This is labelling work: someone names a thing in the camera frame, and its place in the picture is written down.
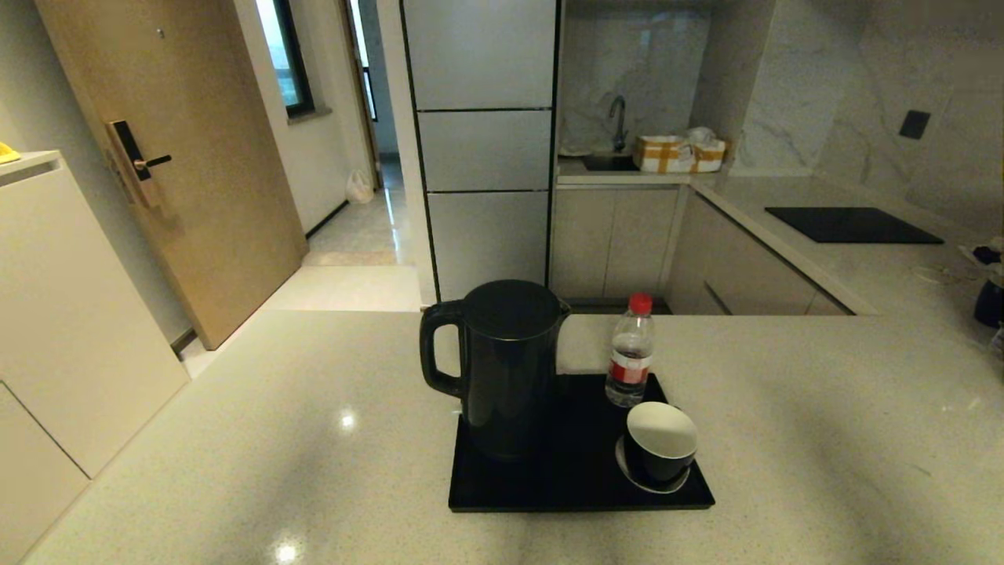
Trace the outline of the dark kitchen faucet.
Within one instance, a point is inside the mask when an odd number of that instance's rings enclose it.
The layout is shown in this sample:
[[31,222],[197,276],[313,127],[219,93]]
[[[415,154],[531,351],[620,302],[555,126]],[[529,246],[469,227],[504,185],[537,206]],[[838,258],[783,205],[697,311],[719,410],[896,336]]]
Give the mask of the dark kitchen faucet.
[[628,129],[625,129],[625,99],[617,94],[609,107],[607,118],[614,124],[612,147],[614,153],[620,153],[628,147]]

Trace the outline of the beige kitchen base cabinets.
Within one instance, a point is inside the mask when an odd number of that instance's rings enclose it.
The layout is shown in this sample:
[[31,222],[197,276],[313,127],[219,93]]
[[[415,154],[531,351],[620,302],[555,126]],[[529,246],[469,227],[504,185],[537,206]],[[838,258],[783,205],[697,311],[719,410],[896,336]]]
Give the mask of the beige kitchen base cabinets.
[[634,292],[675,315],[850,315],[823,287],[682,185],[563,185],[550,286],[589,312]]

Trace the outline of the dark-framed window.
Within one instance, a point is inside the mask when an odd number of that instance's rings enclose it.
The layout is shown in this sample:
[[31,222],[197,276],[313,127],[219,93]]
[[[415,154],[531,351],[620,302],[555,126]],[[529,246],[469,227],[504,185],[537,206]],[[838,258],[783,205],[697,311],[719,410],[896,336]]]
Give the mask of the dark-framed window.
[[279,92],[288,118],[315,111],[291,0],[255,0]]

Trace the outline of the black electric kettle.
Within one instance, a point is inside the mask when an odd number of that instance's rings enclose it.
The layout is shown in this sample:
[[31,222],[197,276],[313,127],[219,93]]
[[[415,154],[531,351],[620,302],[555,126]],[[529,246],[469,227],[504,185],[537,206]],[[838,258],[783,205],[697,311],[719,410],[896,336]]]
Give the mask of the black electric kettle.
[[[547,287],[519,279],[484,283],[423,312],[424,382],[461,400],[463,422],[480,453],[509,462],[537,451],[556,395],[559,334],[570,314]],[[442,326],[458,332],[456,376],[437,365],[435,334]]]

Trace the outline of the light wooden door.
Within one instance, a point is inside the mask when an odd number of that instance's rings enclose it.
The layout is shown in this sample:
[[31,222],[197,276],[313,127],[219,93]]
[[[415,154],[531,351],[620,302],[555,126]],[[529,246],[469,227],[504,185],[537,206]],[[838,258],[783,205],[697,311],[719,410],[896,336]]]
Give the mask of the light wooden door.
[[[234,0],[35,0],[91,136],[198,339],[218,349],[301,265],[306,239]],[[162,206],[105,122],[126,119]]]

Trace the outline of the tall grey refrigerator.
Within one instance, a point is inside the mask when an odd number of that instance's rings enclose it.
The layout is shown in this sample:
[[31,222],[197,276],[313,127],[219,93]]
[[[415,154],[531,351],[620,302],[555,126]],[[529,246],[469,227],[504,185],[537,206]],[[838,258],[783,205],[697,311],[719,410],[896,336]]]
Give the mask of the tall grey refrigerator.
[[437,294],[546,279],[558,0],[401,0]]

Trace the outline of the yellow checked cloth box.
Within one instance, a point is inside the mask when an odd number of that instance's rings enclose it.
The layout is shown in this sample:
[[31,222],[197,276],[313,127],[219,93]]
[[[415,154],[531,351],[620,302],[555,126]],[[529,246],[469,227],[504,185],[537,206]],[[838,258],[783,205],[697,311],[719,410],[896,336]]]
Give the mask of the yellow checked cloth box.
[[655,174],[689,173],[696,163],[693,146],[680,136],[639,136],[632,152],[639,171]]
[[721,170],[730,144],[718,138],[713,129],[706,126],[696,126],[688,129],[687,140],[691,148],[693,161],[689,165],[691,174],[714,173]]

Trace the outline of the white saucer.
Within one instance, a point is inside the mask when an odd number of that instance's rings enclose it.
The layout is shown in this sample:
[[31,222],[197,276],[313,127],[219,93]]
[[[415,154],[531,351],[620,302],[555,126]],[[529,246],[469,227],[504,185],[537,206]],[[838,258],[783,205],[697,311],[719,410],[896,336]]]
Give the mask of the white saucer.
[[686,485],[689,476],[691,476],[691,468],[689,466],[686,466],[685,468],[682,469],[681,472],[678,473],[678,475],[675,476],[674,479],[671,480],[671,482],[664,483],[664,485],[662,486],[655,485],[655,483],[653,483],[653,485],[648,485],[648,483],[639,482],[637,476],[632,475],[631,470],[628,467],[628,458],[625,458],[625,448],[624,448],[624,436],[618,437],[617,442],[616,444],[614,444],[614,446],[615,446],[614,458],[616,458],[618,468],[620,469],[621,473],[623,473],[624,478],[628,479],[628,482],[630,482],[631,485],[634,485],[635,487],[637,487],[642,491],[645,491],[646,493],[659,494],[659,496],[667,496],[668,494],[677,493],[677,491],[681,490],[682,487]]

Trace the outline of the black induction cooktop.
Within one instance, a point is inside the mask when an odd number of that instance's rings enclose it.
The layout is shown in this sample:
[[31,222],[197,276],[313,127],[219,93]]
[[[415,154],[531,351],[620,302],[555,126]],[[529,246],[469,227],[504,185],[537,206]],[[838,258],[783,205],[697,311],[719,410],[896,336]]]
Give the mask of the black induction cooktop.
[[765,211],[816,243],[918,244],[944,240],[875,207],[785,207]]

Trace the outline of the black cup white inside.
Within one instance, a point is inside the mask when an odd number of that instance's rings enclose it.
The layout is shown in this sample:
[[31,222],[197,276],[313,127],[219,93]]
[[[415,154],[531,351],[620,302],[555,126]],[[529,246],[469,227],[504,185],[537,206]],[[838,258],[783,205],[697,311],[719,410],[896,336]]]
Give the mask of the black cup white inside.
[[664,485],[692,464],[698,451],[698,427],[681,409],[664,402],[642,402],[628,411],[625,464],[646,485]]

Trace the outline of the clear bottle red cap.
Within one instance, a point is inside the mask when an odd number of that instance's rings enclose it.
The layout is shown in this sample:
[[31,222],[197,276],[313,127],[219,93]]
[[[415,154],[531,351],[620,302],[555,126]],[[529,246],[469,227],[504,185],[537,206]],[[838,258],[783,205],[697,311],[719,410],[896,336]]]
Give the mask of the clear bottle red cap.
[[614,327],[605,391],[607,399],[619,407],[634,407],[645,393],[655,352],[652,312],[650,294],[633,293],[628,311]]

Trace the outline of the white side cabinet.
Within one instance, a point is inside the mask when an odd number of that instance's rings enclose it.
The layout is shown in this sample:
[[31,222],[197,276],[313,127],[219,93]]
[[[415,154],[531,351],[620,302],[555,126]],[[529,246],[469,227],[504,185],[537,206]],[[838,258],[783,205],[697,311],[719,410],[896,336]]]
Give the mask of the white side cabinet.
[[0,164],[0,565],[188,382],[61,154]]

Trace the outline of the dark blue jar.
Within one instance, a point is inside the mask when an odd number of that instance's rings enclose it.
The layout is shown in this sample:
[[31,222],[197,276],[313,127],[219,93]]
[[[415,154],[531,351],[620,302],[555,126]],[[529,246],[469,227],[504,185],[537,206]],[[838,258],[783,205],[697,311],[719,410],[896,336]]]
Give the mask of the dark blue jar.
[[984,326],[998,329],[1004,321],[1004,286],[987,279],[974,305],[974,318]]

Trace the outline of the black rectangular tray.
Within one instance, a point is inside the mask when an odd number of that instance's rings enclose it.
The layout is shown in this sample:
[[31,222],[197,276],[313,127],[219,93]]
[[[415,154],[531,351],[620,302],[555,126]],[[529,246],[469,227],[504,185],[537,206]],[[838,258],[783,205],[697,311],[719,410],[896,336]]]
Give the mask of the black rectangular tray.
[[698,462],[677,493],[631,485],[616,462],[628,411],[609,403],[603,374],[557,378],[555,415],[532,458],[502,462],[474,446],[458,417],[448,506],[453,512],[705,510],[716,503]]

